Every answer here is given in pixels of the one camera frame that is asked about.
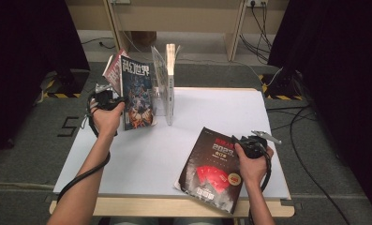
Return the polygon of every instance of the power outlet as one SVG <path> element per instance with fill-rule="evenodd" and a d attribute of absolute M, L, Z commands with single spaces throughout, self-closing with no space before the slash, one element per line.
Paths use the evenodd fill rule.
<path fill-rule="evenodd" d="M 252 1 L 255 1 L 255 8 L 262 8 L 264 4 L 267 7 L 268 0 L 247 0 L 246 6 L 251 7 L 250 3 Z"/>

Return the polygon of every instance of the wall socket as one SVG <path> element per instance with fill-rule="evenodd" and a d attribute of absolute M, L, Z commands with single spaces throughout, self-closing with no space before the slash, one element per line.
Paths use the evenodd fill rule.
<path fill-rule="evenodd" d="M 268 4 L 268 0 L 254 0 L 255 1 L 255 8 L 262 8 L 262 4 L 261 3 L 265 3 L 265 6 L 267 6 Z M 252 0 L 247 0 L 247 6 L 250 7 L 250 3 L 252 2 Z"/>

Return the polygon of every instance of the person's left hand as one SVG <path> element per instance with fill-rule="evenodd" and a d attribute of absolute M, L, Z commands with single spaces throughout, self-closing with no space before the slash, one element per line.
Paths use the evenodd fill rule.
<path fill-rule="evenodd" d="M 93 120 L 98 130 L 98 136 L 114 136 L 120 124 L 121 113 L 125 108 L 125 103 L 119 103 L 111 111 L 100 110 L 97 107 L 91 109 Z"/>

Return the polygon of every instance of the hand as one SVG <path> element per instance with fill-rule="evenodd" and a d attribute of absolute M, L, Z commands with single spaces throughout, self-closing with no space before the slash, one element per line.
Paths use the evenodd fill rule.
<path fill-rule="evenodd" d="M 98 135 L 114 136 L 120 124 L 121 113 L 125 108 L 125 103 L 119 103 L 113 110 L 105 111 L 92 108 L 93 120 L 98 130 Z"/>
<path fill-rule="evenodd" d="M 270 158 L 274 151 L 269 146 L 266 148 Z M 241 176 L 244 179 L 246 187 L 260 187 L 260 183 L 264 175 L 267 173 L 267 165 L 265 157 L 249 158 L 245 155 L 244 149 L 235 144 L 235 151 L 238 154 L 241 165 Z"/>

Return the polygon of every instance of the white table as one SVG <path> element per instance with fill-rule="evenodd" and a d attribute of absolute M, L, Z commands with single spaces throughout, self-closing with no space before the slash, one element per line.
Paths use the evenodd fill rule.
<path fill-rule="evenodd" d="M 118 131 L 106 166 L 96 216 L 228 217 L 175 189 L 186 159 L 203 127 L 240 138 L 251 130 L 270 133 L 261 92 L 253 89 L 175 88 L 174 121 L 163 116 L 157 124 Z M 55 185 L 54 193 L 74 178 L 96 137 L 89 127 L 80 129 Z M 290 194 L 277 154 L 264 197 L 273 217 L 291 217 L 293 206 L 282 205 Z M 51 212 L 56 202 L 51 205 Z M 248 201 L 243 187 L 234 216 L 247 217 Z"/>

